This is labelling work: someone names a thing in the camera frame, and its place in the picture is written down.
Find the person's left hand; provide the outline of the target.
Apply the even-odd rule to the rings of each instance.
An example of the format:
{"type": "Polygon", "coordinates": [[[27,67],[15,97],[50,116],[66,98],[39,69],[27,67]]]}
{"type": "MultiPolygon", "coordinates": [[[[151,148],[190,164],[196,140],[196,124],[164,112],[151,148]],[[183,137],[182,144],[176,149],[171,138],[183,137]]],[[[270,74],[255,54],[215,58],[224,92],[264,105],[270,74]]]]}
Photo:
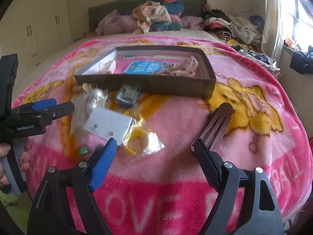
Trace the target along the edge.
{"type": "MultiPolygon", "coordinates": [[[[1,143],[1,158],[7,156],[11,150],[11,146],[7,143],[1,143]]],[[[19,162],[20,162],[20,170],[21,171],[27,171],[30,168],[30,154],[29,151],[31,150],[31,144],[29,141],[26,141],[25,144],[25,150],[20,155],[19,162]]],[[[4,168],[2,163],[0,164],[0,179],[1,179],[1,188],[5,188],[10,183],[8,181],[8,178],[5,174],[4,168]]]]}

